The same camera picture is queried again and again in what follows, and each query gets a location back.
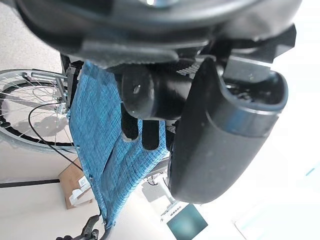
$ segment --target blue fabric seat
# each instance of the blue fabric seat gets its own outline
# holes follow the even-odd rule
[[[138,139],[123,140],[120,103],[114,75],[86,62],[69,127],[107,228],[116,223],[130,193],[167,153],[164,122],[160,122],[159,147],[154,151],[143,149],[141,121]]]

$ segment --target cardboard box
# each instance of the cardboard box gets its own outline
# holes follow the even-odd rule
[[[79,159],[74,161],[81,166]],[[80,207],[93,202],[94,194],[84,173],[75,165],[70,164],[59,175],[60,185],[62,187],[66,209]]]

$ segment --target wheel rim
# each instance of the wheel rim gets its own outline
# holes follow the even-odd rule
[[[28,123],[30,111],[43,106],[30,116],[35,130],[50,145],[58,149],[73,149],[66,103],[56,79],[66,77],[58,73],[33,70],[10,71],[0,74],[0,131],[29,147],[49,147],[38,138]]]

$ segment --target cable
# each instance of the cable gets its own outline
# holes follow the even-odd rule
[[[62,150],[62,151],[64,151],[64,152],[67,152],[67,153],[69,153],[69,154],[77,154],[77,152],[73,152],[73,151],[67,150],[67,149],[65,149],[65,148],[59,148],[59,149]]]
[[[167,187],[167,188],[169,188],[169,187],[168,187],[168,184],[166,183],[166,180],[165,180],[165,178],[163,177],[162,179],[163,179],[163,181],[164,181],[164,184],[166,185],[166,187]]]
[[[154,181],[154,176],[151,176],[151,181],[148,181],[148,184],[150,184],[151,186],[157,186],[158,185],[158,183],[155,183],[155,181]]]
[[[82,170],[82,168],[80,166],[78,166],[77,164],[75,164],[70,158],[66,157],[65,155],[63,155],[61,152],[59,152],[57,149],[55,149],[52,145],[50,145],[46,140],[44,140],[39,133],[37,133],[37,131],[35,130],[34,126],[31,124],[31,114],[38,108],[41,108],[41,107],[44,107],[44,106],[48,106],[48,105],[54,105],[54,104],[57,104],[57,102],[55,103],[47,103],[47,104],[43,104],[43,105],[39,105],[37,107],[35,107],[34,109],[32,109],[30,112],[29,112],[29,115],[28,115],[28,122],[29,122],[29,125],[30,125],[30,128],[34,131],[34,133],[38,136],[38,138],[40,138],[45,144],[47,144],[50,148],[52,148],[52,150],[54,150],[55,152],[57,152],[58,154],[60,154],[62,157],[64,157],[65,159],[67,159],[70,163],[72,163],[73,165],[75,165],[79,170]]]
[[[155,183],[153,179],[149,180],[148,178],[146,179],[146,182],[147,183],[151,183],[151,182]]]

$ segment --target white sticker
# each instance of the white sticker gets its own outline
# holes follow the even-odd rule
[[[89,181],[87,180],[86,176],[83,176],[82,178],[79,179],[79,186],[82,188],[84,185],[89,184]]]

